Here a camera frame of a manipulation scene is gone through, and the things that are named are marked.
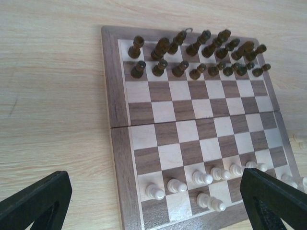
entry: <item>wooden chessboard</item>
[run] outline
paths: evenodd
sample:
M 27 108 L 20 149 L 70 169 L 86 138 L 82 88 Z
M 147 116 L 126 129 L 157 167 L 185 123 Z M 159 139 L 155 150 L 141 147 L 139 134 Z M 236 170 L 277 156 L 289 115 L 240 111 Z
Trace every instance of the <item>wooden chessboard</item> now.
M 192 80 L 191 69 L 220 60 L 215 55 L 204 58 L 201 49 L 205 45 L 198 55 L 188 56 L 186 47 L 199 36 L 189 33 L 174 55 L 164 55 L 168 62 L 164 74 L 152 74 L 157 62 L 150 53 L 155 44 L 177 33 L 102 27 L 111 146 L 124 229 L 220 229 L 248 218 L 239 191 L 241 177 L 196 186 L 191 179 L 195 170 L 229 170 L 233 163 L 255 161 L 267 164 L 267 173 L 278 179 L 283 173 L 299 176 L 268 72 L 256 78 L 251 71 L 230 77 L 220 71 L 213 78 L 206 71 Z M 136 35 L 145 44 L 140 57 L 132 59 L 127 52 Z M 259 45 L 254 38 L 239 38 L 240 45 L 245 41 Z M 146 62 L 146 70 L 134 79 L 130 71 L 139 60 Z M 177 78 L 171 69 L 182 60 L 189 62 L 189 68 Z M 223 61 L 228 66 L 235 62 L 230 53 Z M 244 58 L 238 62 L 247 63 Z M 256 68 L 265 64 L 263 55 L 254 63 Z M 188 190 L 169 192 L 166 184 L 171 178 L 185 182 Z M 150 183 L 165 191 L 163 200 L 145 195 Z M 221 199 L 226 210 L 199 207 L 196 197 L 201 192 Z

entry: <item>light wood surface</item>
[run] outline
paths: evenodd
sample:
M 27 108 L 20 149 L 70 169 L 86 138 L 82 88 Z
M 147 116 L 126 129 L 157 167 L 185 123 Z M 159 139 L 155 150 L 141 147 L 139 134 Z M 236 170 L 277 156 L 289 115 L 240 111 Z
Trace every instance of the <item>light wood surface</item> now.
M 307 128 L 304 0 L 0 1 L 0 200 L 56 170 L 73 194 L 63 229 L 118 229 L 100 28 L 256 37 L 289 136 Z M 307 151 L 290 138 L 301 175 Z M 250 229 L 244 221 L 228 229 Z

